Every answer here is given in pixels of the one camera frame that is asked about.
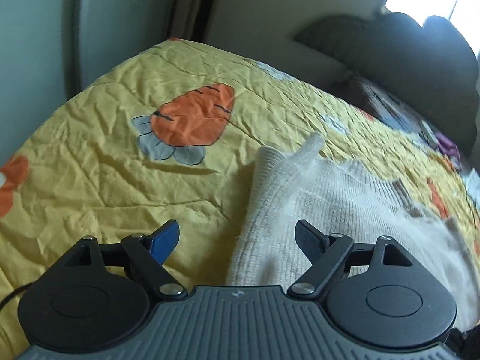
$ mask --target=white sweater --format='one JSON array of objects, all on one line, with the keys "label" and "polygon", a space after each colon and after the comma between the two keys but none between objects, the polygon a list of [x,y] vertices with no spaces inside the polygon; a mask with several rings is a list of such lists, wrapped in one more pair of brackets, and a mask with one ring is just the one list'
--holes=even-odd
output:
[{"label": "white sweater", "polygon": [[[295,225],[306,219],[324,234],[343,233],[375,243],[389,235],[454,296],[455,327],[465,331],[480,317],[477,272],[454,218],[442,221],[412,201],[400,180],[381,181],[355,160],[340,165],[318,155],[325,141],[314,133],[294,154],[258,151],[247,218],[227,278],[228,285],[282,285],[286,290],[311,264],[295,243]],[[353,267],[352,274],[363,272]]]}]

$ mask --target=yellow bed sheet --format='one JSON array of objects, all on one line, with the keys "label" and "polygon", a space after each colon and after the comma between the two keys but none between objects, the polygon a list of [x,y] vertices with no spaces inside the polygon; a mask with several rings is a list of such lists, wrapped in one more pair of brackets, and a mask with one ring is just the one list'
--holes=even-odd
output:
[{"label": "yellow bed sheet", "polygon": [[[199,92],[210,93],[213,105],[204,106]],[[142,131],[149,121],[160,144]],[[83,235],[119,242],[171,218],[180,224],[181,240],[167,261],[169,271],[188,287],[221,285],[243,223],[258,148],[273,144],[294,151],[312,131],[326,137],[321,155],[357,158],[382,179],[400,178],[415,200],[438,212],[431,179],[475,253],[477,212],[441,156],[265,64],[168,40],[59,108],[21,147],[17,161],[4,167],[7,184],[11,179],[5,196],[13,196],[13,205],[0,201],[0,298],[37,279]],[[155,144],[140,139],[142,133]],[[170,156],[154,160],[146,153]],[[24,157],[25,178],[15,173]],[[0,314],[2,359],[28,345],[17,305],[15,299]]]}]

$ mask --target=white logo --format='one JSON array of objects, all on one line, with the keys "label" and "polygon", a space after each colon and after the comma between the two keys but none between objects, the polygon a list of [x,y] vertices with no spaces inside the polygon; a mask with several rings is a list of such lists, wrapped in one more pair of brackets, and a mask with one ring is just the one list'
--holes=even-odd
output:
[{"label": "white logo", "polygon": [[236,292],[232,292],[232,295],[236,298],[240,298],[242,297],[243,295],[245,295],[245,292],[243,292],[242,290],[238,290]]}]

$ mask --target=gray scalloped headboard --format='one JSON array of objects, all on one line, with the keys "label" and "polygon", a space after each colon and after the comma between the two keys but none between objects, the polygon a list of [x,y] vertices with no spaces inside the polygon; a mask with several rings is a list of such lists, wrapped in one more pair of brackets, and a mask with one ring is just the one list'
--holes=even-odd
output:
[{"label": "gray scalloped headboard", "polygon": [[344,63],[418,111],[469,155],[477,136],[477,58],[444,17],[329,16],[295,40]]}]

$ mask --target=silver bolt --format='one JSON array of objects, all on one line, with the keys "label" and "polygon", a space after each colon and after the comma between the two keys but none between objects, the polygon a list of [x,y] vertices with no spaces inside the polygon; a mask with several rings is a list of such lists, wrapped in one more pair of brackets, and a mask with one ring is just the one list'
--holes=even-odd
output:
[{"label": "silver bolt", "polygon": [[315,287],[310,283],[295,283],[291,288],[297,295],[310,295],[315,291]]},{"label": "silver bolt", "polygon": [[164,284],[160,287],[160,292],[163,295],[167,296],[175,296],[175,295],[180,295],[185,288],[181,286],[180,284],[175,284],[175,283],[168,283]]}]

